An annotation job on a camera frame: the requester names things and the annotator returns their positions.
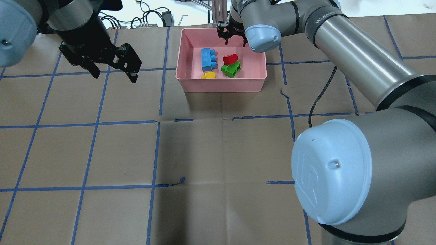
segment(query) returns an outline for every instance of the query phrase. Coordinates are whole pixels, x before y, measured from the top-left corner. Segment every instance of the green toy block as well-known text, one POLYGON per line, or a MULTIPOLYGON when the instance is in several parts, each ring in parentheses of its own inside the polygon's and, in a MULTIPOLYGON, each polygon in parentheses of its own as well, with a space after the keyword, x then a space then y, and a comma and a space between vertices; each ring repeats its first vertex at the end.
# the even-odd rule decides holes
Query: green toy block
POLYGON ((221 71, 230 78, 234 78, 236 73, 241 69, 241 62, 237 61, 231 65, 223 65, 221 71))

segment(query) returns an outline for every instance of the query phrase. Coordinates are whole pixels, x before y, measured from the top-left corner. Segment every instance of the pink bin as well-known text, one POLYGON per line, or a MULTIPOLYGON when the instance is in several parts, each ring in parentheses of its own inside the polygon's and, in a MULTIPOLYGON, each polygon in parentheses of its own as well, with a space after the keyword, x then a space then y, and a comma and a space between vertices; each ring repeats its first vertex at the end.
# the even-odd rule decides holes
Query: pink bin
POLYGON ((234 36, 228 40, 218 38, 216 28, 185 28, 182 30, 177 60, 176 78, 185 92, 259 92, 266 78, 265 53, 253 52, 243 39, 234 36), (201 78, 201 49, 215 49, 216 79, 201 78), (241 69, 234 78, 221 72, 223 56, 237 54, 241 69))

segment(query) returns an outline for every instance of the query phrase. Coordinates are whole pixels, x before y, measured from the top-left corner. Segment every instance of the toy block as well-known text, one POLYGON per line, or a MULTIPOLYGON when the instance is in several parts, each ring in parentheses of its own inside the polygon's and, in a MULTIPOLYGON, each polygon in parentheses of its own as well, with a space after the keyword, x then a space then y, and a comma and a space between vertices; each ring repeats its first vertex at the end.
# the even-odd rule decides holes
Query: toy block
POLYGON ((201 49, 201 69, 203 71, 211 71, 217 68, 215 49, 201 49))
POLYGON ((230 78, 234 78, 236 73, 241 69, 241 62, 237 61, 231 65, 223 65, 221 71, 230 78))
POLYGON ((216 78, 215 72, 214 71, 206 72, 203 76, 201 76, 201 78, 207 78, 207 79, 216 78))
POLYGON ((231 65, 231 64, 235 63, 236 61, 238 61, 238 55, 237 54, 230 54, 230 55, 224 56, 222 59, 224 60, 225 65, 231 65))

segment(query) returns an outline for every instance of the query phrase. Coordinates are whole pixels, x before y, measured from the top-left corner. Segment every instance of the white floor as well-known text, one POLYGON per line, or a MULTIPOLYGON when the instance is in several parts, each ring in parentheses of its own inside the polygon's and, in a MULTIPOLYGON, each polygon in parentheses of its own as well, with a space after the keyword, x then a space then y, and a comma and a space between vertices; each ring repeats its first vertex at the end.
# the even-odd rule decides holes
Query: white floor
MULTIPOLYGON (((158 7, 169 8, 174 15, 174 25, 208 23, 208 11, 194 2, 175 0, 143 0, 143 2, 147 3, 151 9, 158 7)), ((229 9, 231 0, 227 0, 227 2, 227 8, 229 9)), ((339 0, 339 2, 342 11, 349 17, 436 13, 436 0, 339 0)), ((123 9, 120 11, 104 12, 122 21, 131 21, 134 17, 142 17, 140 5, 134 0, 123 0, 123 9)), ((107 20, 104 23, 107 27, 110 27, 107 20)), ((149 15, 149 23, 162 26, 162 21, 154 13, 149 15)))

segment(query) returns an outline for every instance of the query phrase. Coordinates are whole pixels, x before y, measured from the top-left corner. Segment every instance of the blue cap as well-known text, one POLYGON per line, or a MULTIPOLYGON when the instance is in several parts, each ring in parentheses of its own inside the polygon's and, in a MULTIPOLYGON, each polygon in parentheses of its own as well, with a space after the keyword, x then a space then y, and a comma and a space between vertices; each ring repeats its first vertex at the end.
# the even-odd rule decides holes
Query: blue cap
POLYGON ((245 36, 251 50, 256 53, 270 51, 282 40, 280 31, 269 25, 252 25, 245 29, 245 36))
POLYGON ((304 131, 291 161, 298 199, 318 223, 343 224, 362 208, 372 159, 365 135, 354 123, 336 119, 304 131))
POLYGON ((0 67, 20 62, 36 38, 33 17, 12 0, 0 1, 0 67))

